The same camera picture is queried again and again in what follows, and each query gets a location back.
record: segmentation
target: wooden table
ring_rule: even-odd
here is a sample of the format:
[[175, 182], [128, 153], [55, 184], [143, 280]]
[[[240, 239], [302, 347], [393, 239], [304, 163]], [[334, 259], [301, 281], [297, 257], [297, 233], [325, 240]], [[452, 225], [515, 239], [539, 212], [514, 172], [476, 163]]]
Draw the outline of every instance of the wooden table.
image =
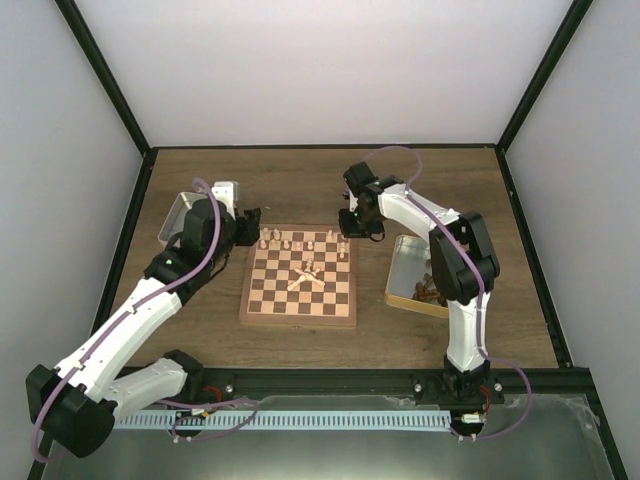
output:
[[[162, 150], [153, 169], [114, 307], [120, 305], [161, 247], [157, 235], [181, 191], [200, 176], [240, 182], [242, 208], [262, 208], [265, 223], [336, 224], [343, 172], [369, 151], [360, 149]], [[523, 367], [557, 366], [507, 192], [491, 149], [420, 150], [425, 169], [414, 189], [442, 206], [476, 210], [488, 225], [501, 275], [489, 303], [487, 347]], [[408, 180], [407, 152], [383, 152], [369, 162], [376, 175]], [[138, 350], [131, 365], [179, 348], [208, 366], [311, 368], [441, 368], [448, 320], [384, 303], [395, 238], [411, 233], [387, 221], [382, 243], [358, 243], [358, 325], [354, 330], [241, 326], [238, 321], [246, 248]]]

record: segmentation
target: white cable tray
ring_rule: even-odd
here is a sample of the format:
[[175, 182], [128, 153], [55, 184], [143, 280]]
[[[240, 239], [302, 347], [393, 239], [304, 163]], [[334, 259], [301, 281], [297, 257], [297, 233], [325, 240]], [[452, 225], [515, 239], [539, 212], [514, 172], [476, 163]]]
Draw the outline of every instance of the white cable tray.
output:
[[[116, 422], [119, 430], [168, 430], [175, 410], [142, 410]], [[187, 419], [177, 430], [227, 430], [251, 415], [250, 411], [218, 411], [205, 419]], [[397, 430], [448, 432], [448, 411], [259, 411], [242, 430]]]

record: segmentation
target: chessboard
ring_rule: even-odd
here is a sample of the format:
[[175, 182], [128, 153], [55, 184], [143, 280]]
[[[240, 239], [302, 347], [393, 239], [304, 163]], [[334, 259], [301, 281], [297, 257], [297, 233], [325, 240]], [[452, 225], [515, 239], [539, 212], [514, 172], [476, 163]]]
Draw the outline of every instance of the chessboard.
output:
[[355, 327], [355, 251], [340, 229], [314, 225], [262, 228], [269, 238], [264, 238], [262, 230], [261, 240], [249, 251], [240, 322]]

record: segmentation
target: gray wall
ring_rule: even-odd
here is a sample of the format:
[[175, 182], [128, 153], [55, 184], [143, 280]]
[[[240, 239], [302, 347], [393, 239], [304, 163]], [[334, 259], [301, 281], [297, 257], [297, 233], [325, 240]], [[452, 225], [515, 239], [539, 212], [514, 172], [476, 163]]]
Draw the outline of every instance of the gray wall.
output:
[[79, 0], [152, 145], [496, 142], [570, 0]]
[[0, 31], [0, 476], [26, 478], [25, 377], [87, 338], [140, 158], [54, 2]]
[[508, 160], [562, 328], [640, 478], [640, 9], [594, 2]]

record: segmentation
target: robotic arm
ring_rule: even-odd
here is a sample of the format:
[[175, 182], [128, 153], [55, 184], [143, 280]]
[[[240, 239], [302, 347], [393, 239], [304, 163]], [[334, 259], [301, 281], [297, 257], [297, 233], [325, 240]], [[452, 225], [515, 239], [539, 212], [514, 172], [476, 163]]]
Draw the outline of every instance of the robotic arm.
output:
[[[28, 375], [27, 397], [34, 423], [54, 388], [71, 375], [44, 417], [42, 430], [77, 457], [85, 457], [102, 445], [116, 420], [181, 392], [193, 400], [200, 391], [202, 365], [178, 350], [131, 375], [115, 378], [144, 341], [215, 276], [214, 266], [226, 259], [235, 245], [251, 246], [259, 238], [260, 209], [245, 210], [239, 216], [236, 183], [217, 182], [212, 193], [220, 211], [220, 234], [205, 268], [140, 305], [140, 300], [184, 278], [206, 258], [214, 232], [213, 205], [206, 196], [193, 203], [182, 231], [156, 255], [144, 278], [109, 320], [55, 368], [38, 365]], [[83, 361], [92, 347], [95, 350]]]
[[385, 219], [411, 229], [428, 244], [434, 283], [448, 300], [449, 346], [444, 357], [445, 383], [462, 399], [474, 394], [489, 374], [489, 362], [478, 351], [477, 339], [484, 345], [487, 303], [500, 266], [482, 217], [459, 214], [442, 208], [409, 191], [413, 201], [433, 213], [462, 245], [484, 280], [485, 294], [479, 306], [482, 321], [476, 321], [478, 282], [460, 254], [428, 215], [407, 198], [406, 185], [396, 177], [379, 179], [361, 162], [344, 174], [349, 188], [349, 209], [340, 210], [340, 229], [350, 238], [384, 236]]

